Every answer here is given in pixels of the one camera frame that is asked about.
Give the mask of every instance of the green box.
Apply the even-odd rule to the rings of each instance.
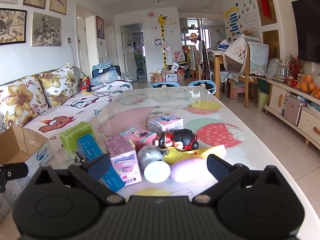
[[[92,137],[95,139],[92,125],[87,122],[80,122],[79,124],[60,133],[61,142],[70,158],[75,158],[75,153],[77,150],[77,140],[89,133],[92,134]]]

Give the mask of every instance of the blue box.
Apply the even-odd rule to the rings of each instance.
[[[103,154],[91,134],[87,134],[79,138],[77,140],[77,146],[79,154],[83,157],[84,161],[87,162],[93,161],[95,158]],[[125,183],[113,169],[110,159],[108,161],[109,170],[105,175],[103,175],[102,179],[112,191],[117,192],[124,187]]]

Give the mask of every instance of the yellow toy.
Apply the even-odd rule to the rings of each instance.
[[[167,155],[164,155],[164,161],[167,163],[177,163],[194,157],[207,159],[210,154],[217,155],[219,158],[224,158],[227,154],[224,145],[218,145],[209,149],[197,149],[193,151],[180,152],[175,147],[166,148]]]

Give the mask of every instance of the giraffe height chart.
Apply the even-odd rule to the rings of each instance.
[[[160,14],[160,16],[158,17],[158,23],[160,24],[161,27],[161,39],[162,39],[162,49],[163,49],[163,67],[164,69],[168,68],[168,64],[167,64],[167,50],[166,50],[166,44],[167,44],[167,30],[166,30],[166,23],[167,21],[167,16],[162,16],[162,14]]]

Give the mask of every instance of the wooden handle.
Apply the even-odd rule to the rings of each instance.
[[[314,130],[317,134],[319,134],[319,135],[320,135],[320,131],[318,130],[318,128],[317,128],[317,127],[314,127],[314,128],[313,128],[313,130]]]
[[[279,107],[281,107],[282,98],[283,98],[283,95],[280,95],[280,96],[279,96],[279,102],[278,102]]]

